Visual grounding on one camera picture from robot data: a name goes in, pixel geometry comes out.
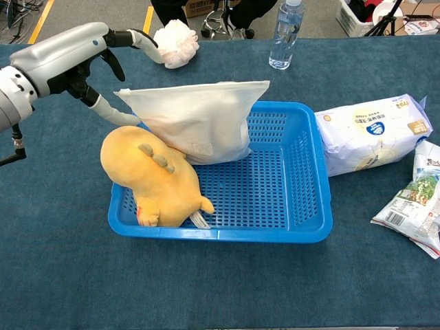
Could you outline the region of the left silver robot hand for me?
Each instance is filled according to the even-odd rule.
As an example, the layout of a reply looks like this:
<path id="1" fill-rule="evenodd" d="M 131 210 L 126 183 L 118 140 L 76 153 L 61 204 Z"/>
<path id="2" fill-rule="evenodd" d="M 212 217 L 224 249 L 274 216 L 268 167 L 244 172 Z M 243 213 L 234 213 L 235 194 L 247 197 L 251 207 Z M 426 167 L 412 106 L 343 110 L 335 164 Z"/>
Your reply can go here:
<path id="1" fill-rule="evenodd" d="M 136 29 L 114 31 L 103 22 L 74 27 L 13 53 L 10 64 L 1 69 L 1 130 L 29 117 L 35 100 L 64 91 L 115 125 L 138 125 L 137 116 L 113 108 L 86 82 L 95 58 L 102 58 L 118 80 L 125 79 L 112 47 L 137 48 L 154 62 L 163 62 L 148 34 Z"/>

